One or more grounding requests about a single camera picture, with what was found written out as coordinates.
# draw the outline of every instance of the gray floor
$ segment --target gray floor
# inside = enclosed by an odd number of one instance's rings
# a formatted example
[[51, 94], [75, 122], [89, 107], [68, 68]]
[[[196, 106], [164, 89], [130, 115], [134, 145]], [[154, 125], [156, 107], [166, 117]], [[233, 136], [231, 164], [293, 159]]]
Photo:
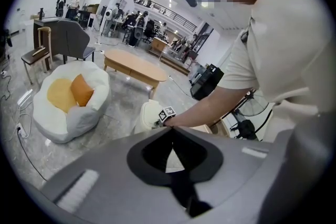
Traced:
[[[121, 43], [121, 39], [102, 38], [98, 36], [97, 38], [99, 38], [101, 42], [116, 46], [105, 44], [97, 46], [95, 45], [95, 36], [99, 33], [95, 31], [91, 32], [90, 30], [87, 32], [90, 35], [89, 46], [96, 47], [96, 50], [118, 48], [136, 54], [161, 67], [166, 71], [167, 75], [173, 77], [176, 83], [186, 93], [190, 94], [190, 84], [187, 76], [159, 62], [158, 58], [147, 53], [143, 49], [147, 45], [142, 44], [141, 48], [130, 48]], [[18, 137], [14, 135], [13, 138], [8, 141], [13, 135], [13, 130], [18, 119], [18, 101], [27, 91], [32, 89], [31, 97], [22, 106], [24, 108], [24, 106], [32, 100], [32, 96], [38, 91], [37, 83], [33, 81], [34, 84], [32, 86], [30, 85], [24, 70], [24, 65], [20, 58], [21, 55], [32, 49], [27, 47], [25, 38], [26, 35], [24, 33], [12, 38], [13, 47], [9, 48], [7, 51], [10, 54], [11, 59], [2, 67], [2, 69], [5, 67], [5, 70], [8, 72], [8, 75], [12, 76], [12, 79], [9, 83], [9, 91], [11, 92], [11, 95], [7, 101], [1, 101], [1, 126], [3, 134], [1, 141], [17, 175], [25, 181], [32, 183], [35, 187], [40, 188], [43, 185], [44, 180], [29, 163], [21, 148]], [[103, 68], [103, 54], [97, 51], [94, 58], [94, 62], [100, 68]], [[55, 56], [53, 59], [54, 69], [58, 65], [63, 64], [60, 55]], [[105, 115], [100, 119], [98, 125], [93, 130], [67, 144], [55, 144], [42, 136], [36, 129], [34, 121], [32, 121], [30, 136], [26, 139], [21, 138], [23, 147], [31, 162], [46, 179], [49, 179], [54, 173], [77, 159], [89, 149], [101, 145], [109, 139], [118, 139], [128, 136], [132, 131], [140, 112], [141, 105], [149, 99], [150, 88], [145, 83], [133, 78], [127, 79], [126, 75], [114, 72], [111, 68], [108, 68], [107, 72], [110, 75], [111, 80], [112, 102]], [[30, 70], [29, 73], [33, 79], [33, 71]], [[36, 73], [38, 80], [41, 83], [51, 71], [43, 73], [42, 66], [37, 66]], [[1, 93], [6, 93], [6, 96], [8, 96], [8, 92], [6, 92], [7, 81], [8, 78], [1, 79], [0, 85]], [[159, 101], [163, 106], [172, 105], [177, 113], [185, 111], [197, 102], [183, 93], [174, 81], [170, 79], [160, 83], [153, 99]], [[32, 112], [33, 104], [28, 106], [26, 110], [21, 111], [21, 113], [28, 113], [31, 115]], [[23, 125], [25, 131], [28, 132], [30, 123], [29, 116], [21, 116], [20, 123]], [[176, 156], [171, 156], [169, 164], [167, 165], [167, 172], [173, 172], [180, 169], [181, 164], [178, 159], [176, 159]]]

